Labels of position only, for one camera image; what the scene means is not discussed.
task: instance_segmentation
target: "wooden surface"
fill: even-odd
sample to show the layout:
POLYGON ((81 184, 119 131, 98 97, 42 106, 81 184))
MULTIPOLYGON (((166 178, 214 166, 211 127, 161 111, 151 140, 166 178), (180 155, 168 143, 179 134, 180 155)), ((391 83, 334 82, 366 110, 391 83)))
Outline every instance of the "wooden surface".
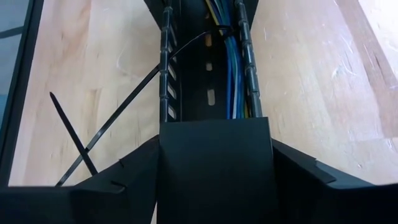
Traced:
MULTIPOLYGON (((398 182, 395 0, 260 0, 252 27, 272 137, 374 184, 398 182)), ((46 0, 10 185, 54 185, 83 144, 159 61, 143 0, 46 0)), ((157 134, 158 79, 90 153, 99 170, 157 134)), ((67 182, 89 173, 81 164, 67 182)))

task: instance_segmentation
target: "light wood tabletop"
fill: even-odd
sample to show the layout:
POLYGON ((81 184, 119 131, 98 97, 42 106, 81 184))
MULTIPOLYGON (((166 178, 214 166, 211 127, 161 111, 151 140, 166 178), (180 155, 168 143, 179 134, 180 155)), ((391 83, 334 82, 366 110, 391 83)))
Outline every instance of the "light wood tabletop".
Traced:
MULTIPOLYGON (((397 6, 259 1, 251 34, 273 138, 368 182, 398 182, 397 6)), ((46 0, 9 185, 55 185, 79 155, 50 91, 86 145, 159 49, 143 0, 46 0)), ((103 170, 158 131, 155 78, 90 157, 103 170)), ((66 185, 89 176, 81 163, 66 185)))

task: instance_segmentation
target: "black frame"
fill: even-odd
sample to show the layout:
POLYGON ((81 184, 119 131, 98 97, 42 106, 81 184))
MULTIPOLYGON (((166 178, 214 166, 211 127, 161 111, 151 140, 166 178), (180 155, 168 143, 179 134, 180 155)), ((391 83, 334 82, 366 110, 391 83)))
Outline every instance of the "black frame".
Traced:
MULTIPOLYGON (((248 7, 250 24, 257 1, 236 0, 235 3, 241 6, 243 2, 248 7)), ((146 0, 146 3, 165 31, 162 43, 168 43, 164 40, 169 38, 173 12, 178 12, 174 15, 178 24, 180 20, 192 21, 195 16, 204 15, 205 10, 198 1, 146 0), (189 11, 185 8, 189 4, 197 5, 189 11)), ((184 80, 189 68, 184 66, 203 64, 205 53, 188 62, 185 58, 192 54, 189 51, 177 59, 179 86, 173 84, 180 94, 176 99, 180 103, 172 103, 179 115, 171 120, 161 111, 164 116, 161 116, 158 136, 76 186, 6 187, 42 4, 43 0, 31 0, 29 4, 7 102, 8 119, 2 127, 0 214, 4 222, 150 223, 156 202, 158 223, 395 222, 397 184, 372 186, 271 139, 267 118, 225 120, 220 119, 217 108, 197 114, 195 110, 203 99, 182 88, 185 82, 190 86, 189 78, 184 80), (186 103, 185 97, 198 104, 186 103)), ((204 26, 196 22, 192 26, 178 27, 177 40, 187 39, 185 35, 190 36, 196 33, 193 30, 197 27, 204 26)), ((245 34, 248 39, 243 41, 243 48, 250 44, 249 33, 245 34)), ((160 98, 166 99, 160 102, 164 106, 162 110, 169 104, 164 88, 169 83, 165 49, 162 44, 160 70, 164 79, 160 82, 160 98)), ((220 57, 215 58, 216 62, 224 60, 221 53, 216 56, 220 57)), ((246 61, 248 68, 254 68, 254 57, 252 59, 246 61)), ((216 66, 219 67, 217 72, 224 71, 221 62, 216 66)), ((255 69, 247 69, 246 74, 248 70, 249 74, 255 72, 255 69)), ((253 97, 256 97, 257 80, 255 76, 250 78, 252 81, 247 82, 254 85, 253 97)), ((200 91, 208 82, 202 84, 194 90, 200 91)), ((261 108, 252 106, 261 112, 261 108)))

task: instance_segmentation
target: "black cable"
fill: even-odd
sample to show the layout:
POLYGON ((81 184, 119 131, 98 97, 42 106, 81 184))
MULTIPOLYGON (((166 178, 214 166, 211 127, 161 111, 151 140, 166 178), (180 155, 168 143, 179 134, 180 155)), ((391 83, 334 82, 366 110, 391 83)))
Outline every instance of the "black cable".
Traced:
POLYGON ((63 112, 61 105, 58 102, 57 98, 54 96, 54 94, 52 92, 50 92, 50 97, 51 97, 52 102, 55 105, 55 109, 57 110, 58 114, 61 117, 63 124, 67 128, 69 135, 72 137, 73 142, 75 143, 77 149, 79 150, 80 157, 84 160, 89 172, 92 175, 97 174, 98 171, 97 171, 97 169, 95 169, 93 161, 90 159, 87 152, 85 151, 83 144, 81 143, 79 137, 77 136, 75 130, 73 129, 72 124, 69 122, 69 119, 67 118, 66 114, 63 112))
POLYGON ((13 37, 15 35, 22 34, 22 31, 24 31, 24 27, 23 26, 2 31, 2 32, 0 32, 0 39, 5 39, 5 38, 8 38, 8 37, 13 37))
MULTIPOLYGON (((203 37, 204 35, 212 32, 218 32, 219 30, 231 31, 232 28, 230 26, 216 26, 216 28, 214 29, 204 31, 201 34, 194 37, 192 40, 188 41, 184 46, 170 53, 169 59, 173 59, 185 47, 190 45, 192 42, 198 40, 200 37, 203 37)), ((124 111, 124 109, 126 109, 126 107, 131 103, 131 101, 138 95, 138 93, 140 93, 144 89, 144 87, 155 77, 155 75, 158 72, 159 72, 159 64, 154 69, 152 69, 152 71, 150 71, 150 73, 143 79, 143 81, 140 82, 140 84, 138 84, 138 86, 130 93, 130 95, 123 101, 123 103, 120 104, 119 108, 117 108, 116 111, 111 115, 111 117, 105 122, 105 124, 101 127, 101 129, 99 129, 99 131, 94 135, 94 137, 91 139, 91 141, 88 143, 87 147, 85 148, 86 153, 92 150, 94 145, 98 142, 98 140, 100 140, 101 136, 105 133, 105 131, 108 130, 108 128, 114 123, 116 118, 119 117, 119 115, 124 111)), ((83 160, 82 156, 79 156, 74 161, 74 163, 69 167, 69 169, 62 176, 62 178, 58 181, 56 187, 60 187, 65 183, 65 181, 71 176, 73 171, 75 171, 75 169, 79 166, 82 160, 83 160)))

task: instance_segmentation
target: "cable bundle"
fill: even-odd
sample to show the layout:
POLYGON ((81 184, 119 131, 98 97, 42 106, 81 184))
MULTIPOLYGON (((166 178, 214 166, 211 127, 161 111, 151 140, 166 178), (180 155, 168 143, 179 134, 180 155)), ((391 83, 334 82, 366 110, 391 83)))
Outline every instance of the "cable bundle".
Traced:
MULTIPOLYGON (((216 25, 232 25, 231 11, 226 0, 205 1, 216 25)), ((225 31, 221 30, 220 33, 226 35, 225 31)), ((227 119, 247 118, 242 58, 235 36, 228 37, 225 44, 228 59, 226 117, 227 119)))

